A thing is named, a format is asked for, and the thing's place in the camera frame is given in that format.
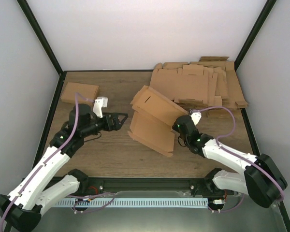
white bracket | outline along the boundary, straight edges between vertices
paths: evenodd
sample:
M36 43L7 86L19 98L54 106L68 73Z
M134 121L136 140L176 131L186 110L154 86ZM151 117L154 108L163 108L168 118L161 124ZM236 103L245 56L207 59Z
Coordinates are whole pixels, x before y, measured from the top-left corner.
M93 105L93 109L92 111L100 118L103 117L103 114L102 114L102 108L106 108L107 107L107 102L108 102L108 99L107 97L98 97L95 102L94 102L94 105Z
M195 112L195 113L192 113L190 115L190 117L191 117L194 125L196 126L199 123L199 121L200 121L200 119L202 117L202 114L201 114L201 112Z

cardboard flap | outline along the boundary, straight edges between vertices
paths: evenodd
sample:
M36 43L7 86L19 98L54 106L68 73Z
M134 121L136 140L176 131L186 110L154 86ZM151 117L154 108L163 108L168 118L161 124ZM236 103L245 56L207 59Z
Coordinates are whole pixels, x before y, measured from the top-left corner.
M132 101L131 101L130 104L133 105L135 102L137 102L137 101L139 100L139 98L141 97L141 95L142 95L146 90L148 90L148 86L143 86L143 87L141 88L141 90L138 91L138 92L135 94L135 96L133 97L133 99L132 99Z
M248 106L248 103L246 101L236 101L235 104L238 108L245 108Z
M198 64L185 64L183 65L183 69L193 69L193 70L202 70L203 71L203 65L198 65Z
M188 62L165 62L163 64L164 69L178 69L183 68L184 64L188 64Z
M141 94L136 94L137 100L132 100L134 109L142 109L148 115L168 125L169 128L179 116L187 114L187 111L151 87L143 87L140 91Z
M221 69L221 67L214 68L214 71L218 73L217 77L218 93L222 99L228 99L229 98L228 84L226 77L224 77L223 75L224 71Z
M214 98L214 105L215 106L222 106L221 96L215 96L215 98Z
M182 71L183 75L203 75L203 70L194 70L194 69L183 69Z
M226 71L234 70L234 61L226 62Z
M129 131L128 134L132 139L163 155L168 157L172 156L170 152L174 149L175 135L167 125L153 121L151 118L138 112L134 112L130 129L131 132Z
M215 61L218 61L218 60L222 60L222 61L226 61L226 60L228 60L229 59L229 57L201 57L200 58L200 60L199 61L213 61L213 60L215 60Z
M226 71L226 73L230 97L230 102L227 107L230 109L246 108L248 106L248 103L244 99L236 72L234 69L232 69L234 67L234 62L227 62L226 64L228 66L228 70Z
M162 63L156 64L156 66L154 67L154 69L162 69Z
M182 74L184 75L203 75L203 65L189 64L183 65Z
M177 75L177 69L159 69L158 70L158 75Z
M208 77L208 106L214 106L218 73L210 72L210 75Z
M193 61L190 62L190 64L199 64L199 65L204 65L206 67L208 66L213 66L214 68L216 67L221 67L222 70L225 70L225 61Z

cardboard box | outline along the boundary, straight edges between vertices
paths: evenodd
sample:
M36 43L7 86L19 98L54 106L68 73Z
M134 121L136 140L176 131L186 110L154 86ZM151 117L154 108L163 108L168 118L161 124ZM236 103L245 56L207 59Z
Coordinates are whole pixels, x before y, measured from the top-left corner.
M208 69L204 70L203 66L198 65L190 67L185 63L187 62L164 63L163 69L159 69L160 64L156 65L158 68L153 70L150 87L176 103L189 101L208 105Z
M227 61L228 57L201 57L200 61L190 62L190 64L199 64L203 66L213 66L214 68L220 67L223 71L223 82L225 79L227 81L227 88L228 88L228 100L223 98L222 94L220 93L220 88L216 91L216 96L221 96L223 106L229 109L242 109L248 106L248 103L245 101L245 98L242 93L241 86L239 84L235 69L234 69L234 61Z
M167 157L172 156L175 137L172 126L187 111L148 86L134 96L131 104L135 112L129 136Z
M68 82L66 87L63 90L63 93L60 99L63 102L75 104L75 93L79 92L85 98L95 100L98 95L98 90L99 90L99 86ZM80 97L78 97L78 102L85 103L88 105L93 104L91 102L85 101L84 99Z

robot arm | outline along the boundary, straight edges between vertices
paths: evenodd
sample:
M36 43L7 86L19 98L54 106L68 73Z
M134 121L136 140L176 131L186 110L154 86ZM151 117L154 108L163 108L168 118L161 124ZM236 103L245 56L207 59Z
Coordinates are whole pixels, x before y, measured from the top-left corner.
M210 135L199 133L196 125L200 118L200 112L181 116L175 121L173 129L180 133L180 138L192 153L216 160L237 172L229 173L221 169L214 169L207 175L212 182L209 186L245 193L258 205L268 208L273 201L280 197L278 188L263 173L243 159L264 169L284 190L287 182L273 160L266 154L257 157L237 151L218 143Z
M28 176L9 195L0 195L0 215L2 217L7 207L11 206L5 220L17 230L32 231L42 215L59 200L72 193L83 193L87 189L88 176L75 169L61 181L44 190L57 171L84 144L84 138L97 135L103 130L117 131L128 118L128 114L123 113L102 113L101 108L106 107L107 98L98 98L96 101L93 111L89 105L79 104L76 131L64 148L53 155L72 133L76 107L70 112L69 121L56 133L43 157Z

wooden surface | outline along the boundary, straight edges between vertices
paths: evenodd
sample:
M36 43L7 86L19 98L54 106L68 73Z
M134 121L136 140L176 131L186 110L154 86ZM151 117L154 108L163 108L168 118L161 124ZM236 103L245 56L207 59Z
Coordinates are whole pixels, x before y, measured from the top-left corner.
M168 158L132 140L127 131L133 116L130 102L144 85L149 85L151 72L69 72L64 83L77 82L99 85L99 96L108 97L107 112L128 113L129 118L119 131L102 132L98 140L85 143L72 159L57 173L65 175L77 168L89 176L104 177L205 177L216 167L227 167L202 158L174 143L173 156ZM61 125L68 120L73 104L61 100L55 112L46 146ZM243 152L252 152L248 135L241 117L236 119L236 130L231 137L221 139L226 145ZM231 118L202 117L198 124L200 132L214 137L232 129Z

